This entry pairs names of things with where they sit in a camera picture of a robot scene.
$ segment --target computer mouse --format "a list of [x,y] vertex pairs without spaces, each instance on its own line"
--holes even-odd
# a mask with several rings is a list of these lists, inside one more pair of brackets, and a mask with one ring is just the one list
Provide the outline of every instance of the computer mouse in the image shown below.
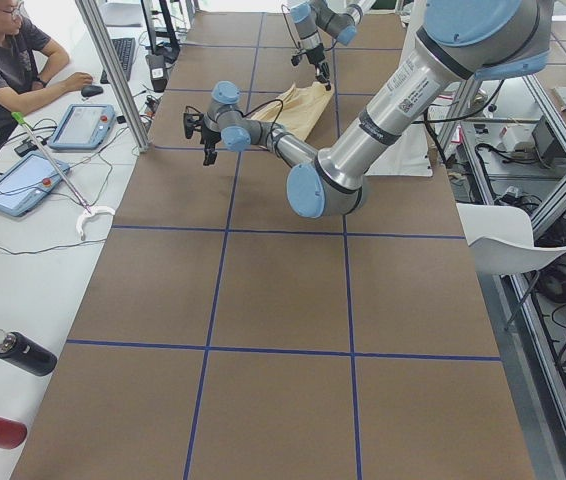
[[85,98],[93,97],[101,93],[103,93],[103,87],[99,87],[98,85],[86,85],[81,89],[81,95]]

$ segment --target man's hand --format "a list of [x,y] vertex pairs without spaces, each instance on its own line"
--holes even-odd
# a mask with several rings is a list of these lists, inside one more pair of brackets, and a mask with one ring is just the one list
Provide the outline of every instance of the man's hand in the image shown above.
[[76,72],[63,80],[63,86],[66,92],[76,92],[86,85],[91,85],[94,81],[92,75],[84,72]]

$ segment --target blue tablet device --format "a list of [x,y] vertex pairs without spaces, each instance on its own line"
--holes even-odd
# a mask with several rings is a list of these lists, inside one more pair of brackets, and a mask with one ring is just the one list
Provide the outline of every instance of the blue tablet device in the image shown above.
[[[59,160],[63,172],[70,166]],[[61,181],[54,167],[40,152],[28,153],[0,178],[0,212],[20,217],[36,207]]]
[[47,144],[58,151],[94,150],[103,143],[114,120],[112,105],[70,105]]

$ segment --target white desk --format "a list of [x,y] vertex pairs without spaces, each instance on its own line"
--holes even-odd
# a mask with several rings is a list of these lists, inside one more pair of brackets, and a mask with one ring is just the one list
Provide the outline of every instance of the white desk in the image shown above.
[[[139,38],[139,29],[112,30],[113,38]],[[143,83],[151,85],[144,56],[141,47],[137,50],[130,81],[133,95],[144,89]],[[102,67],[89,37],[86,36],[77,45],[72,58],[72,63],[56,79],[66,78],[74,71],[86,71],[98,82]],[[92,97],[86,103],[109,103],[115,106],[117,115],[120,114],[111,86],[104,85],[104,89],[103,94]],[[136,100],[141,107],[145,94],[137,96]],[[28,115],[26,119],[31,125],[42,118],[58,121],[72,103],[82,103],[78,92],[65,95],[52,105]],[[124,125],[115,124],[105,142],[111,141],[122,128]],[[18,160],[13,151],[15,145],[12,143],[1,149],[0,171],[7,170]],[[55,154],[71,165],[80,163],[88,155]],[[137,158],[137,148],[129,131],[122,132],[103,151],[102,156],[112,164],[113,171],[97,204],[116,209]],[[69,178],[88,202],[92,202],[108,170],[109,166],[95,156],[90,162],[72,168]],[[71,196],[64,183],[55,192]],[[0,214],[0,245],[12,251],[36,251],[55,245],[79,243],[75,224],[81,211],[82,208],[69,199],[53,195],[24,218]],[[111,224],[112,217],[108,215],[98,215],[89,220],[85,224],[86,240],[106,238]],[[0,328],[19,331],[59,355],[101,249],[102,243],[37,255],[13,256],[0,251]],[[30,427],[49,379],[50,376],[35,377],[0,360],[0,416],[21,421]],[[22,448],[0,449],[0,480],[10,477]]]

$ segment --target person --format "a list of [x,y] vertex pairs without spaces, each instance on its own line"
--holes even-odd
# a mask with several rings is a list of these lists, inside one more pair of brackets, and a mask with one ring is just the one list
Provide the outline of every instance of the person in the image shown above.
[[[77,72],[48,85],[70,61],[65,49],[22,14],[23,2],[0,0],[0,146],[16,127],[11,112],[27,115],[92,83]],[[38,70],[33,51],[47,57]]]

